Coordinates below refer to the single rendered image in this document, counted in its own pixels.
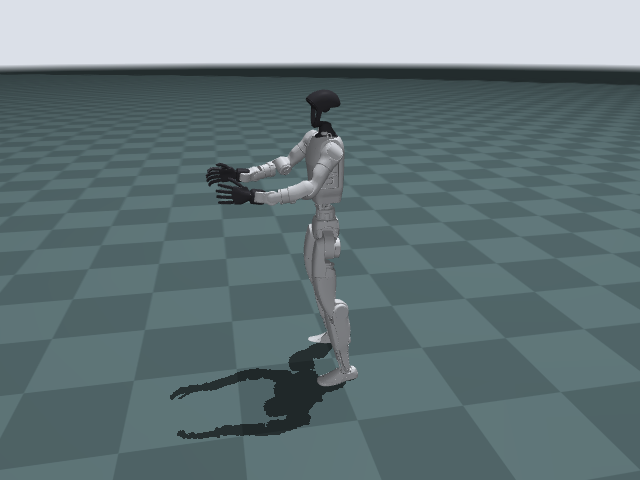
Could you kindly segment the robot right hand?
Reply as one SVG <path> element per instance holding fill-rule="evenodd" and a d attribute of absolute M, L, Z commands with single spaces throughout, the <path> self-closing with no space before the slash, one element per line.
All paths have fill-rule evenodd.
<path fill-rule="evenodd" d="M 206 174 L 207 182 L 209 182 L 209 180 L 211 180 L 211 179 L 215 179 L 215 180 L 211 180 L 208 183 L 209 187 L 213 183 L 229 182 L 227 178 L 233 178 L 233 179 L 236 179 L 236 181 L 241 182 L 239 180 L 240 173 L 249 173 L 250 172 L 250 170 L 246 169 L 246 168 L 237 168 L 236 171 L 235 171 L 233 167 L 229 167 L 228 165 L 223 164 L 223 163 L 217 163 L 216 166 L 218 166 L 218 167 L 211 167 L 211 168 L 209 168 L 207 170 L 207 172 L 208 172 Z M 219 168 L 219 166 L 221 166 L 221 168 Z M 212 172 L 210 172 L 210 171 L 212 171 Z M 210 176 L 210 175 L 212 175 L 212 176 Z M 220 178 L 220 179 L 217 179 L 217 178 Z"/>

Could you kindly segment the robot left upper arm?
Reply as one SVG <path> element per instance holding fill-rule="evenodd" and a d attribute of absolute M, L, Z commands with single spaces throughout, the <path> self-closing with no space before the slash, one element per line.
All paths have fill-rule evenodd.
<path fill-rule="evenodd" d="M 342 157 L 343 151 L 341 147 L 336 143 L 330 141 L 324 146 L 320 153 L 320 159 L 313 169 L 312 179 L 311 181 L 309 181 L 313 185 L 313 191 L 311 194 L 301 199 L 310 200 L 318 194 L 321 187 L 327 180 L 329 174 L 332 172 L 333 168 L 341 161 Z"/>

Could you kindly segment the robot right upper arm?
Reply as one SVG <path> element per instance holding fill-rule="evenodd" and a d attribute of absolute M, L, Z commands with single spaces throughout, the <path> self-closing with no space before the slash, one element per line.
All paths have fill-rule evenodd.
<path fill-rule="evenodd" d="M 274 164 L 276 166 L 276 169 L 278 171 L 279 174 L 281 175 L 287 175 L 291 172 L 292 168 L 299 163 L 300 161 L 302 161 L 305 158 L 305 154 L 306 154 L 306 146 L 307 146 L 307 141 L 308 138 L 310 137 L 311 134 L 313 134 L 314 132 L 318 132 L 316 130 L 310 130 L 308 131 L 303 139 L 298 143 L 298 145 L 296 145 L 289 153 L 289 155 L 287 157 L 279 157 L 274 161 Z"/>

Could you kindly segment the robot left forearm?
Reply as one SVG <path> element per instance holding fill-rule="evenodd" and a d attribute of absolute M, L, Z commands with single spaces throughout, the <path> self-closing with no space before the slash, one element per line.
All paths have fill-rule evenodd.
<path fill-rule="evenodd" d="M 303 181 L 296 185 L 289 186 L 285 189 L 278 189 L 278 192 L 270 191 L 270 192 L 257 192 L 255 191 L 254 202 L 256 203 L 265 203 L 270 206 L 276 205 L 278 202 L 280 204 L 285 203 L 296 203 L 296 200 L 301 199 L 313 191 L 313 185 L 309 181 Z"/>

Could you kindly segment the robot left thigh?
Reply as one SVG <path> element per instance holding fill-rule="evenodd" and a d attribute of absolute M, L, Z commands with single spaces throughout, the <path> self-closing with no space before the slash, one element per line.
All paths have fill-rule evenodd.
<path fill-rule="evenodd" d="M 331 319 L 336 305 L 347 306 L 344 301 L 335 299 L 336 271 L 333 268 L 334 263 L 328 260 L 338 258 L 340 252 L 340 239 L 335 238 L 332 231 L 322 231 L 322 237 L 314 242 L 311 274 L 313 287 L 322 309 Z"/>

